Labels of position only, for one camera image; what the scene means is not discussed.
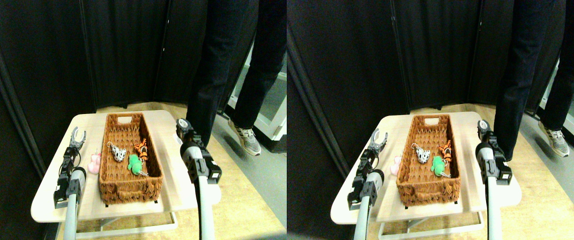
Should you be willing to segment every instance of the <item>pink plush toy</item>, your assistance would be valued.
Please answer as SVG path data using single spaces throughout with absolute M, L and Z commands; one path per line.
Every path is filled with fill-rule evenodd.
M 394 157 L 394 164 L 391 166 L 391 174 L 398 176 L 400 170 L 400 162 L 403 158 L 401 156 Z
M 92 174 L 98 174 L 100 171 L 100 154 L 92 154 L 91 155 L 91 162 L 87 165 L 87 170 L 89 170 Z

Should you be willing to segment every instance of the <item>basket handle hole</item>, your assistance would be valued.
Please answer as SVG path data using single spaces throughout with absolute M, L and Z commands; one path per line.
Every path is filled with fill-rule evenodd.
M 435 118 L 425 118 L 424 119 L 424 124 L 426 125 L 436 125 L 440 122 L 440 119 L 435 117 Z
M 118 123 L 121 123 L 121 124 L 125 124 L 125 123 L 128 124 L 132 121 L 132 119 L 133 119 L 133 117 L 131 117 L 131 116 L 126 116 L 126 117 L 125 116 L 121 116 L 121 117 L 119 116 L 116 119 L 116 121 L 118 121 Z

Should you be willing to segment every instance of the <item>leg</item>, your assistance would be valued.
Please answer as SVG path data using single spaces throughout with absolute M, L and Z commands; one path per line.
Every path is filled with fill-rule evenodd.
M 515 1 L 509 62 L 500 83 L 494 126 L 507 160 L 513 158 L 536 61 L 554 3 L 555 0 Z
M 282 68 L 286 50 L 286 1 L 260 0 L 251 64 L 236 103 L 236 113 L 231 117 L 237 127 L 252 128 L 262 101 Z
M 209 0 L 207 3 L 207 26 L 202 44 L 202 58 L 198 65 L 187 120 L 202 136 L 205 146 L 211 137 L 218 103 L 225 90 L 229 64 L 247 0 Z
M 574 0 L 567 0 L 565 38 L 560 50 L 560 65 L 551 87 L 542 124 L 550 130 L 561 130 L 574 96 Z

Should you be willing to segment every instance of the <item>green plush toy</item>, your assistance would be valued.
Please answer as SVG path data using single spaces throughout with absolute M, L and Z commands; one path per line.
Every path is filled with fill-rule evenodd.
M 431 171 L 438 177 L 442 176 L 442 173 L 445 171 L 445 163 L 442 162 L 442 157 L 439 155 L 433 157 L 433 166 L 431 166 Z
M 136 154 L 129 155 L 129 165 L 127 165 L 127 169 L 131 170 L 133 174 L 140 174 L 140 170 L 142 170 L 142 162 L 138 159 Z

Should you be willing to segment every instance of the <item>wooden table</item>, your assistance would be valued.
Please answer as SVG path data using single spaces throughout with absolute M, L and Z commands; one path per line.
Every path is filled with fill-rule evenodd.
M 78 233 L 76 234 L 76 238 L 119 236 L 174 229 L 177 227 L 177 221 L 173 212 L 198 207 L 195 188 L 189 180 L 187 167 L 182 162 L 180 144 L 175 140 L 175 119 L 165 110 L 146 110 L 142 113 L 149 127 L 149 133 L 151 134 L 150 141 L 153 141 L 156 146 L 157 157 L 165 176 L 157 203 L 154 201 L 134 202 L 112 204 L 106 207 L 100 198 L 98 174 L 91 174 L 87 171 L 85 189 L 83 190 L 81 202 L 78 207 L 77 219 L 79 221 L 105 219 L 102 222 L 104 226 L 120 217 L 169 212 L 172 215 L 173 223 L 164 226 L 146 226 L 135 229 Z M 56 190 L 56 180 L 58 179 L 58 172 L 60 171 L 60 165 L 63 161 L 63 154 L 69 146 L 71 131 L 78 126 L 76 141 L 79 141 L 82 138 L 83 131 L 86 131 L 86 140 L 80 150 L 81 162 L 79 165 L 86 170 L 86 165 L 90 162 L 91 154 L 100 152 L 102 145 L 105 144 L 105 142 L 102 142 L 102 137 L 104 135 L 106 117 L 106 113 L 97 113 L 80 114 L 72 119 L 69 128 L 63 133 L 64 137 L 31 203 L 31 217 L 33 217 L 36 222 L 65 221 L 67 208 L 54 208 L 53 192 Z M 217 189 L 217 185 L 215 184 L 213 188 L 212 191 L 217 196 L 215 202 L 217 202 L 220 199 L 220 189 Z
M 449 233 L 462 233 L 465 231 L 479 230 L 484 227 L 481 212 L 486 210 L 485 185 L 481 176 L 480 166 L 476 160 L 476 146 L 480 143 L 477 135 L 477 122 L 481 117 L 476 112 L 453 112 L 448 113 L 451 116 L 451 124 L 454 131 L 454 144 L 457 146 L 456 155 L 461 161 L 461 188 L 458 203 L 434 203 L 422 206 L 405 206 L 400 201 L 400 195 L 396 186 L 396 176 L 391 174 L 390 166 L 393 164 L 392 159 L 395 156 L 403 155 L 406 138 L 409 133 L 409 127 L 413 115 L 388 116 L 383 118 L 378 124 L 380 129 L 380 142 L 385 133 L 389 133 L 387 145 L 380 153 L 380 166 L 385 173 L 383 185 L 378 191 L 378 199 L 374 204 L 370 218 L 374 222 L 381 223 L 379 237 L 381 240 L 400 240 L 408 238 L 422 238 Z M 355 224 L 358 219 L 358 210 L 349 210 L 347 204 L 347 195 L 351 192 L 351 182 L 356 175 L 359 160 L 355 162 L 349 175 L 344 180 L 341 189 L 338 192 L 331 208 L 331 218 L 337 224 Z M 499 201 L 504 206 L 515 206 L 522 199 L 522 191 L 518 184 L 518 179 L 513 177 L 510 185 L 499 185 L 497 187 L 499 196 L 503 199 Z M 441 217 L 446 215 L 458 215 L 463 213 L 478 213 L 479 224 L 470 226 L 459 226 L 433 231 L 422 231 L 408 233 L 410 228 L 423 222 L 428 218 Z M 407 233 L 382 235 L 383 227 L 386 222 L 407 220 L 409 221 Z

